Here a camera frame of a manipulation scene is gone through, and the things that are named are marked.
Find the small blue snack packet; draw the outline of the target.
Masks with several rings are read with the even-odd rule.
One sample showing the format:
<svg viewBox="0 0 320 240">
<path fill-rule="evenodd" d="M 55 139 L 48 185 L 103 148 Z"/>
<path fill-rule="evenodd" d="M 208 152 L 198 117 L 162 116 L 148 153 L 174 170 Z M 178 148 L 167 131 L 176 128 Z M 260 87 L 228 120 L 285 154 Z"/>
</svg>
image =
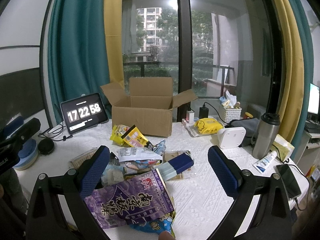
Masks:
<svg viewBox="0 0 320 240">
<path fill-rule="evenodd" d="M 158 155 L 163 155 L 166 150 L 165 140 L 163 139 L 159 143 L 155 144 L 152 150 Z"/>
</svg>

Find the black smartphone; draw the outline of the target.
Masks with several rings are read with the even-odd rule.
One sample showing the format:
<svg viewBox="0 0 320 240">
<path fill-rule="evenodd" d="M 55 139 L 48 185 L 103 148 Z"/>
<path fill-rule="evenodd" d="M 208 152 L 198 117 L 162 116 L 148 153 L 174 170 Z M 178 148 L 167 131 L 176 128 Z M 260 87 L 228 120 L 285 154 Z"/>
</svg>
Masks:
<svg viewBox="0 0 320 240">
<path fill-rule="evenodd" d="M 299 197 L 302 192 L 289 165 L 277 165 L 276 169 L 283 181 L 283 184 L 287 191 L 288 199 L 292 200 Z"/>
</svg>

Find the steel thermos bottle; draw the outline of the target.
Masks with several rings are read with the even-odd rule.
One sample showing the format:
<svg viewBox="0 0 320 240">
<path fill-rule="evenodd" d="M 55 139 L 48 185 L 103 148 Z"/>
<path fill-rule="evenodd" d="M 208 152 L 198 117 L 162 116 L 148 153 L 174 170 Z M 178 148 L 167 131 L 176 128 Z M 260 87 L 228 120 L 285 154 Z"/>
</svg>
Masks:
<svg viewBox="0 0 320 240">
<path fill-rule="evenodd" d="M 268 154 L 278 134 L 279 126 L 280 117 L 276 113 L 264 113 L 260 117 L 257 130 L 251 139 L 252 156 L 255 159 L 263 159 Z"/>
</svg>

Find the white blue cream tube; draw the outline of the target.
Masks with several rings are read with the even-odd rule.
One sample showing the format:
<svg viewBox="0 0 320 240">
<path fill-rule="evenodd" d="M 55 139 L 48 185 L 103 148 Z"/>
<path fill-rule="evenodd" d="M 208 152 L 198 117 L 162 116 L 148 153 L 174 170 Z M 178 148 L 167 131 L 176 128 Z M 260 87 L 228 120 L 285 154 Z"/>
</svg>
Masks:
<svg viewBox="0 0 320 240">
<path fill-rule="evenodd" d="M 260 159 L 256 163 L 253 164 L 253 167 L 260 173 L 264 174 L 268 168 L 270 167 L 272 161 L 276 159 L 277 153 L 276 151 L 271 151 L 269 154 L 267 154 L 263 159 Z"/>
</svg>

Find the yellow curtain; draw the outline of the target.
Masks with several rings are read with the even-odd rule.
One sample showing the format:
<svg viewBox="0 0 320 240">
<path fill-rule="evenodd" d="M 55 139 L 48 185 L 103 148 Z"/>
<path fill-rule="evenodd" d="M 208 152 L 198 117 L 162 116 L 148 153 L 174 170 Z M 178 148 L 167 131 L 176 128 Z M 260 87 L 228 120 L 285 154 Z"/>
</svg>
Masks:
<svg viewBox="0 0 320 240">
<path fill-rule="evenodd" d="M 122 0 L 104 0 L 104 30 L 110 81 L 124 87 Z"/>
<path fill-rule="evenodd" d="M 304 98 L 304 61 L 298 25 L 289 0 L 274 0 L 283 34 L 285 87 L 280 104 L 279 134 L 291 142 L 300 119 Z"/>
</svg>

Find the yellow left curtain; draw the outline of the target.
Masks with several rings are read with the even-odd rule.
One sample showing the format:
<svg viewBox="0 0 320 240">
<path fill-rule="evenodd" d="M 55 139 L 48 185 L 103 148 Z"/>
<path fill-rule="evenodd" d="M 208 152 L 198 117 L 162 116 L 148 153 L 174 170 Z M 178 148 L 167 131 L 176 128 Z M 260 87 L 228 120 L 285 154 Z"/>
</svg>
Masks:
<svg viewBox="0 0 320 240">
<path fill-rule="evenodd" d="M 110 81 L 124 87 L 122 0 L 104 0 L 104 30 Z"/>
</svg>

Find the navy and teal snack box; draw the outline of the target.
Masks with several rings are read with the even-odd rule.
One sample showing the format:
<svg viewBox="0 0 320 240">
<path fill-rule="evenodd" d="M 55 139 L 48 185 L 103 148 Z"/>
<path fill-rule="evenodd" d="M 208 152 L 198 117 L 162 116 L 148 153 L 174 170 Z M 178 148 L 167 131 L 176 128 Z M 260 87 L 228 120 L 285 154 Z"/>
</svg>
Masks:
<svg viewBox="0 0 320 240">
<path fill-rule="evenodd" d="M 157 166 L 157 170 L 164 181 L 169 181 L 175 176 L 186 171 L 194 165 L 194 161 L 189 154 L 182 153 L 173 159 Z"/>
</svg>

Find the black power adapter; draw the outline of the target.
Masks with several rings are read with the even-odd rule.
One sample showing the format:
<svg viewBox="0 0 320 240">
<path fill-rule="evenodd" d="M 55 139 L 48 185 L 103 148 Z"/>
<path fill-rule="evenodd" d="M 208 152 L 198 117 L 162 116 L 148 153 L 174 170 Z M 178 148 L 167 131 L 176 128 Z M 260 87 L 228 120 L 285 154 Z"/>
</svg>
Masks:
<svg viewBox="0 0 320 240">
<path fill-rule="evenodd" d="M 206 103 L 199 108 L 199 119 L 208 118 L 209 108 L 206 106 Z"/>
</svg>

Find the yellow chips bag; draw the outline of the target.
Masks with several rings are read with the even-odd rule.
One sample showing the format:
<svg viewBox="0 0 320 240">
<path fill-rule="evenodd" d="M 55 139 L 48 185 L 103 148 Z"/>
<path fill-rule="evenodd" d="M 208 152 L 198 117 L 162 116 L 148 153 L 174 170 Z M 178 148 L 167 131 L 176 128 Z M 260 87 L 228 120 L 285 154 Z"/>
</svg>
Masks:
<svg viewBox="0 0 320 240">
<path fill-rule="evenodd" d="M 126 142 L 122 139 L 122 136 L 130 129 L 129 126 L 125 125 L 114 125 L 110 140 L 115 142 L 119 146 L 124 146 Z"/>
</svg>

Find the clear bag of biscuits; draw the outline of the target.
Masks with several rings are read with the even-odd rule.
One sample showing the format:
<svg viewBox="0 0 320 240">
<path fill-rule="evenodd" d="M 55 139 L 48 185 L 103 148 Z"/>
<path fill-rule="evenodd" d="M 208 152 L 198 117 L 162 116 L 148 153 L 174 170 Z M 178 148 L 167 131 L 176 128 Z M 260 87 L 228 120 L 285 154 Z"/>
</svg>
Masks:
<svg viewBox="0 0 320 240">
<path fill-rule="evenodd" d="M 124 167 L 121 166 L 118 157 L 112 152 L 109 163 L 101 176 L 103 187 L 124 181 Z"/>
</svg>

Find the blue cartoon snack bag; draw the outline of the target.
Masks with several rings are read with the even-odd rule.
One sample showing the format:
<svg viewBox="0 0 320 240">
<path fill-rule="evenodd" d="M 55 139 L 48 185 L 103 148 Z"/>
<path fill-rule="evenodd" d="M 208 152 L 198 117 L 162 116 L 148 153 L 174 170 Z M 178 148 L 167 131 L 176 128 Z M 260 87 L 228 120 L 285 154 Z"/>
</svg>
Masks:
<svg viewBox="0 0 320 240">
<path fill-rule="evenodd" d="M 172 235 L 172 237 L 175 238 L 175 233 L 172 229 L 172 224 L 175 217 L 176 212 L 172 211 L 165 214 L 163 217 L 157 218 L 150 222 L 131 224 L 130 228 L 147 233 L 156 233 L 158 235 L 164 231 L 167 231 Z"/>
</svg>

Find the purple snack bag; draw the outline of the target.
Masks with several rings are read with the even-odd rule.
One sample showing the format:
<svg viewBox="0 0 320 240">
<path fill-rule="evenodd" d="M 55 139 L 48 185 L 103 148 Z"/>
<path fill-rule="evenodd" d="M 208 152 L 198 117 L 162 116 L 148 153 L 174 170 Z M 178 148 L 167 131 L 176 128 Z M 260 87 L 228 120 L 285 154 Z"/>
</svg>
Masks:
<svg viewBox="0 0 320 240">
<path fill-rule="evenodd" d="M 157 169 L 94 190 L 84 201 L 102 229 L 143 224 L 175 211 Z"/>
</svg>

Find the yellow black snack bag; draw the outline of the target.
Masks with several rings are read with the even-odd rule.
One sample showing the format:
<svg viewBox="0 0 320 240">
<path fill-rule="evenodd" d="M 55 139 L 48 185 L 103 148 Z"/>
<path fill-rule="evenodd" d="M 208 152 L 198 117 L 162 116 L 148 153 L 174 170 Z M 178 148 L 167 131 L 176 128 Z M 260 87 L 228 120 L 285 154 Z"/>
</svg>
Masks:
<svg viewBox="0 0 320 240">
<path fill-rule="evenodd" d="M 133 125 L 121 138 L 131 147 L 144 147 L 150 150 L 153 149 L 153 144 L 141 133 L 141 131 Z"/>
</svg>

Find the white charger block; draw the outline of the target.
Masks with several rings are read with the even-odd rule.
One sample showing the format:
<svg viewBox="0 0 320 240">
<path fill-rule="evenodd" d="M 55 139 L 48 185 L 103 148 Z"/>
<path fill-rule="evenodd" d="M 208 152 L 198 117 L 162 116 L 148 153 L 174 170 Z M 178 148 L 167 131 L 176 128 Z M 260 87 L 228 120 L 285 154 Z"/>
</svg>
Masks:
<svg viewBox="0 0 320 240">
<path fill-rule="evenodd" d="M 190 125 L 194 124 L 194 111 L 193 110 L 188 110 L 187 111 L 186 121 Z"/>
</svg>

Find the white red text snack pack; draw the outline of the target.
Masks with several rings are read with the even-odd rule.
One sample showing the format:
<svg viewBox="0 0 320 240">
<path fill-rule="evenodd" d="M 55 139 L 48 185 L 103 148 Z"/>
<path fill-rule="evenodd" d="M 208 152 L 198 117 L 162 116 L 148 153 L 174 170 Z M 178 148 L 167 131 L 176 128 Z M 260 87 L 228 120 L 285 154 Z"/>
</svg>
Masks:
<svg viewBox="0 0 320 240">
<path fill-rule="evenodd" d="M 117 150 L 120 162 L 141 160 L 162 160 L 163 157 L 144 147 L 127 147 Z"/>
</svg>

